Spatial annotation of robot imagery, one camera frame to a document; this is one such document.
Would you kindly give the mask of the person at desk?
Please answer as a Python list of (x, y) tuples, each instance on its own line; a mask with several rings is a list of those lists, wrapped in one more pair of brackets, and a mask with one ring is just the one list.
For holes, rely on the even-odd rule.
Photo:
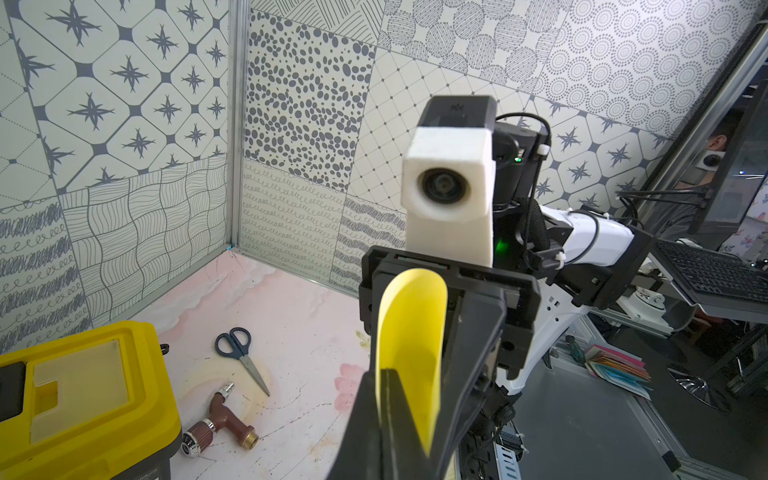
[[(730, 138), (734, 134), (743, 112), (730, 110), (710, 133), (694, 163), (687, 168), (680, 180), (675, 184), (678, 190), (705, 190), (714, 179), (722, 156), (715, 155), (713, 159), (706, 157), (713, 152), (725, 152)], [(667, 207), (660, 216), (662, 221), (656, 235), (665, 240), (675, 241), (683, 237), (695, 218), (699, 209), (693, 205), (673, 204)]]

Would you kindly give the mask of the brown brass water tap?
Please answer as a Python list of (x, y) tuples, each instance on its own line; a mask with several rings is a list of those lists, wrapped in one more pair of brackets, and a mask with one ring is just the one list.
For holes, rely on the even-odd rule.
[(181, 452), (187, 457), (198, 457), (212, 445), (215, 435), (226, 430), (238, 444), (251, 450), (259, 440), (254, 427), (246, 425), (225, 404), (234, 388), (233, 382), (227, 382), (213, 396), (208, 407), (208, 416), (197, 421), (185, 430), (181, 436)]

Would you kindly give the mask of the black keyboard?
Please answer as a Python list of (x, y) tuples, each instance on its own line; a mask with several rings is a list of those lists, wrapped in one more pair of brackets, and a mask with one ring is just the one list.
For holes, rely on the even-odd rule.
[(691, 298), (767, 305), (767, 273), (736, 256), (667, 240), (656, 240), (650, 253)]

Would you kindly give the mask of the computer monitor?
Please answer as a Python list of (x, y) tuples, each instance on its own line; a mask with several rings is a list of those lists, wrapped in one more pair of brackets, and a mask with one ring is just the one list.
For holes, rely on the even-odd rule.
[(732, 234), (767, 178), (767, 82), (742, 115), (690, 234)]

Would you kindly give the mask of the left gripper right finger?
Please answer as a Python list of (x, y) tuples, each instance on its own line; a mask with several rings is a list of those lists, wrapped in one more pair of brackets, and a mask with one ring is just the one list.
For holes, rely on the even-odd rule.
[(381, 479), (436, 479), (419, 438), (404, 388), (393, 369), (380, 371)]

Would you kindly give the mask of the blue handled scissors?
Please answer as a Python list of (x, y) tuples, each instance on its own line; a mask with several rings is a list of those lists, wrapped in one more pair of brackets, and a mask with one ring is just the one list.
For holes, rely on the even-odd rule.
[(251, 343), (252, 336), (247, 329), (233, 327), (228, 332), (220, 333), (217, 336), (214, 348), (219, 356), (239, 361), (258, 387), (270, 397), (267, 383), (249, 356)]

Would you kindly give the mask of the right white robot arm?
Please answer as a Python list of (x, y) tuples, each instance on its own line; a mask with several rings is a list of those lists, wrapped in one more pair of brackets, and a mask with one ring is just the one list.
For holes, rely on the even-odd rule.
[(537, 203), (552, 132), (512, 120), (489, 96), (427, 102), (402, 164), (405, 245), (361, 260), (371, 358), (331, 478), (501, 476), (534, 367), (645, 260), (642, 229)]

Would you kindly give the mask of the yellow black toolbox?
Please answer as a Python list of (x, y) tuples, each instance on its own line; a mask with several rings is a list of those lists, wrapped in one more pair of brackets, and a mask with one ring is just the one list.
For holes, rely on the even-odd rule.
[(1, 357), (4, 479), (168, 479), (182, 424), (149, 323)]

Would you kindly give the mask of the stack of coloured papers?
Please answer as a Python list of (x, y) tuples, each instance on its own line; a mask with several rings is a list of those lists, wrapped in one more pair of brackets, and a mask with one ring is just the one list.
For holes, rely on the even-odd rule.
[(651, 399), (651, 376), (639, 357), (610, 346), (594, 344), (585, 352), (585, 367), (593, 376), (613, 386), (639, 398)]

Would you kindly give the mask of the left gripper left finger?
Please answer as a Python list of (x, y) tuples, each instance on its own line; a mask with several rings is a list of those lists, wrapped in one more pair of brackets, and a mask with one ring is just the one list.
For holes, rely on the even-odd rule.
[(366, 372), (328, 480), (381, 478), (381, 430), (375, 393), (375, 375)]

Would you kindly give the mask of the yellow square paper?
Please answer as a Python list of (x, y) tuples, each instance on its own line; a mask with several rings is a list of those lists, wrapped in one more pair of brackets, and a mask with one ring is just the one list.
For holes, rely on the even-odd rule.
[(384, 417), (382, 374), (395, 371), (425, 454), (431, 451), (441, 403), (441, 361), (448, 290), (436, 272), (412, 268), (384, 290), (377, 319), (376, 401)]

